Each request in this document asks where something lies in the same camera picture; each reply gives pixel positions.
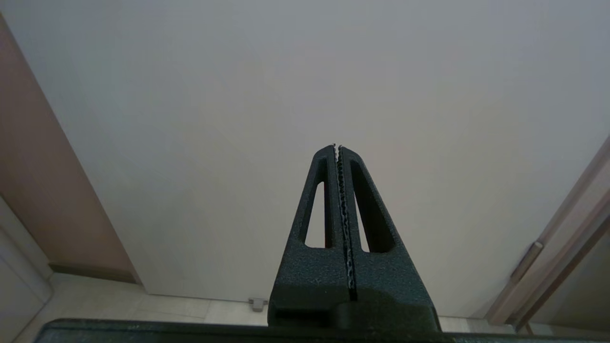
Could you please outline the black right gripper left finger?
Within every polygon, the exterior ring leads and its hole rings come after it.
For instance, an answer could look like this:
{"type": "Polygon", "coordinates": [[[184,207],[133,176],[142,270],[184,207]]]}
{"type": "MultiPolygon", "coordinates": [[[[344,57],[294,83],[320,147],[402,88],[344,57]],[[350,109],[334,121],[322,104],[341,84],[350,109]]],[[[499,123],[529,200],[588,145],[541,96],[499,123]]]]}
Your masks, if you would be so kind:
{"type": "Polygon", "coordinates": [[[269,326],[330,327],[350,300],[338,199],[335,148],[314,154],[268,303],[269,326]],[[318,185],[323,186],[325,245],[306,245],[318,185]]]}

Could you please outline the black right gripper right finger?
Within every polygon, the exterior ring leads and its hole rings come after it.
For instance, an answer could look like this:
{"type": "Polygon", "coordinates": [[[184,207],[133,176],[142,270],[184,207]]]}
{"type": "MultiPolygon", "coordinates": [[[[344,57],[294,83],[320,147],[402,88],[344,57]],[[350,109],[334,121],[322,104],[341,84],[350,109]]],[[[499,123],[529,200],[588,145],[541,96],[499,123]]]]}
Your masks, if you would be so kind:
{"type": "Polygon", "coordinates": [[[338,198],[349,301],[345,329],[438,332],[436,309],[362,158],[338,148],[338,198]]]}

